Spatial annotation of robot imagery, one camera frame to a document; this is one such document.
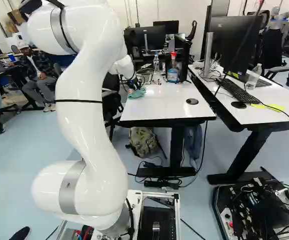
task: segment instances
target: another robot arm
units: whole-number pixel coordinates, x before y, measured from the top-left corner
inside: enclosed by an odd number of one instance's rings
[[[128,214],[128,179],[104,126],[102,84],[110,69],[126,79],[137,78],[119,19],[104,0],[62,3],[62,9],[45,2],[35,10],[28,21],[28,34],[38,48],[50,54],[78,52],[57,81],[56,112],[63,135],[83,161],[46,167],[34,180],[31,192],[41,209],[118,237],[129,224],[129,218],[122,217]]]
[[[289,17],[289,11],[279,14],[279,7],[274,7],[271,10],[271,15],[276,16],[275,25],[271,27],[271,29],[281,29],[283,26],[283,20]]]

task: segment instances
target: blue cloth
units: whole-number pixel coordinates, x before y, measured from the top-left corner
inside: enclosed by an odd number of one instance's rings
[[[188,126],[184,129],[184,147],[191,159],[197,160],[200,157],[203,141],[203,130],[201,125]]]
[[[128,99],[138,99],[143,97],[146,94],[146,89],[144,87],[133,91],[128,94]]]

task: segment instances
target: backpack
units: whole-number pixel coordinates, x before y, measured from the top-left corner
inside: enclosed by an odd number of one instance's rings
[[[158,147],[156,135],[147,127],[130,128],[129,142],[130,144],[125,147],[132,149],[134,155],[140,158],[151,154]]]

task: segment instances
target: keyboard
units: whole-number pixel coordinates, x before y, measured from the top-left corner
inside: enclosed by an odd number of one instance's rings
[[[257,83],[256,83],[256,85],[255,85],[255,87],[256,88],[261,88],[261,87],[266,87],[266,86],[271,86],[271,85],[272,85],[272,83],[264,81],[264,80],[259,78]]]
[[[254,96],[247,93],[233,81],[225,78],[222,81],[217,80],[218,85],[223,87],[229,93],[231,93],[239,102],[245,104],[260,104],[261,102]]]

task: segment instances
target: jacket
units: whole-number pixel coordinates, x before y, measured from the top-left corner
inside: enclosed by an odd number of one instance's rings
[[[33,80],[37,77],[36,68],[29,61],[28,57],[23,55],[20,57],[21,62],[21,72],[25,77]],[[58,79],[58,75],[54,69],[54,63],[48,58],[48,56],[42,51],[32,51],[32,60],[35,66],[39,69],[40,72],[45,73],[48,77]]]

